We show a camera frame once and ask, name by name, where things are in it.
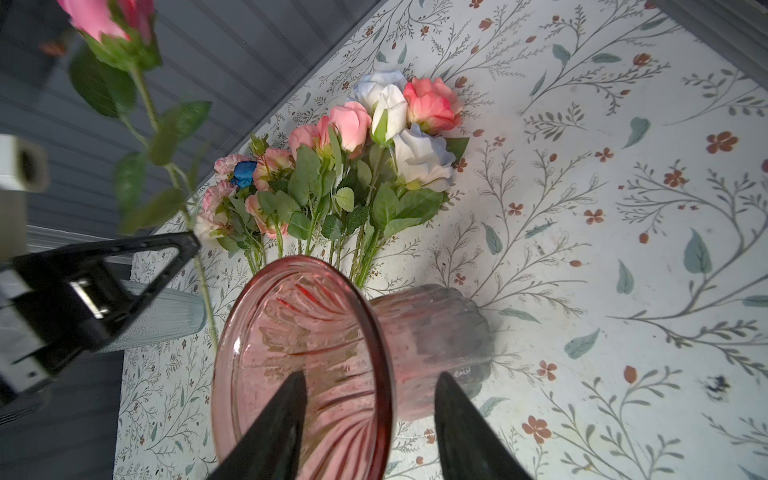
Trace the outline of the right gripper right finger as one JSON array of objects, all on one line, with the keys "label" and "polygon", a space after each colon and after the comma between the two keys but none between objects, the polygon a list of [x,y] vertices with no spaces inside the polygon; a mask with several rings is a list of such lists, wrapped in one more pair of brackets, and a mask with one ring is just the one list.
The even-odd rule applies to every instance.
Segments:
[{"label": "right gripper right finger", "polygon": [[437,380],[434,421],[445,480],[531,479],[447,372]]}]

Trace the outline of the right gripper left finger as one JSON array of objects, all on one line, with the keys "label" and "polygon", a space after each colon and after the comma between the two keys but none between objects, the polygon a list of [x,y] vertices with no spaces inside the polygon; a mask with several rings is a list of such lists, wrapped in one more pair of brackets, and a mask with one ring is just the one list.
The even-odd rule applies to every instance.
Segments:
[{"label": "right gripper left finger", "polygon": [[295,479],[306,407],[305,375],[296,371],[287,377],[210,477],[219,480]]}]

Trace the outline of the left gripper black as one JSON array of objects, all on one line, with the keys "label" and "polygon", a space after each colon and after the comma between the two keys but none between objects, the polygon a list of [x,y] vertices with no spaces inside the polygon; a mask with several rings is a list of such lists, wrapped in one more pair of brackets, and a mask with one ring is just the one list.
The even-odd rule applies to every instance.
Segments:
[{"label": "left gripper black", "polygon": [[[172,249],[175,256],[138,294],[109,257]],[[72,244],[1,266],[1,406],[36,401],[80,355],[122,334],[200,250],[190,232]]]}]

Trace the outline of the pink ribbed glass vase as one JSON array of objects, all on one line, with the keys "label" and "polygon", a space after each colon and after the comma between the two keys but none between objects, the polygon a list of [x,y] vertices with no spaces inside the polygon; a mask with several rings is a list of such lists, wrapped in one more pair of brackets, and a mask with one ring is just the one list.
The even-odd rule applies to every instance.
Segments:
[{"label": "pink ribbed glass vase", "polygon": [[225,459],[281,384],[302,372],[302,479],[380,479],[394,429],[434,412],[442,373],[468,396],[491,370],[477,305],[428,284],[367,300],[328,263],[291,256],[244,287],[225,324],[212,382],[216,454]]}]

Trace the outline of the pale pink carnation spray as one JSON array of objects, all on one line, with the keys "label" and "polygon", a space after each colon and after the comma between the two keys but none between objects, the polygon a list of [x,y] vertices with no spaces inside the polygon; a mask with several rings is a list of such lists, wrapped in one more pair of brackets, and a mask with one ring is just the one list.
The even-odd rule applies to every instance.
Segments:
[{"label": "pale pink carnation spray", "polygon": [[[238,189],[231,184],[234,167],[241,161],[256,161],[253,184]],[[252,258],[263,253],[264,217],[259,204],[256,171],[259,157],[232,154],[215,162],[213,182],[204,191],[195,222],[195,233],[204,243],[228,253],[243,252]]]}]

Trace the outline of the blue artificial rose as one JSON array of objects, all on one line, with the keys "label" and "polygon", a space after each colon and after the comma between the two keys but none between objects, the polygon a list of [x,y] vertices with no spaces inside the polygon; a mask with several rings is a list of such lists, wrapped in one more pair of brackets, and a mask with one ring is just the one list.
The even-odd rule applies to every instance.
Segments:
[{"label": "blue artificial rose", "polygon": [[234,167],[231,184],[238,189],[248,188],[253,184],[253,175],[258,167],[256,161],[241,161]]}]

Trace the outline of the magenta pink artificial rose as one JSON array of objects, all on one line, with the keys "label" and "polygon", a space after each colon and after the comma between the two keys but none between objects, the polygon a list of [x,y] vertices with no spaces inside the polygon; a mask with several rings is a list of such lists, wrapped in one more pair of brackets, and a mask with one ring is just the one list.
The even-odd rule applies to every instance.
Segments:
[{"label": "magenta pink artificial rose", "polygon": [[146,80],[162,66],[152,1],[62,1],[71,26],[84,41],[68,67],[80,97],[103,117],[119,120],[140,143],[117,163],[114,193],[120,231],[133,235],[180,216],[195,227],[190,201],[196,194],[194,163],[174,161],[179,145],[208,118],[208,101],[177,103],[159,112]]}]

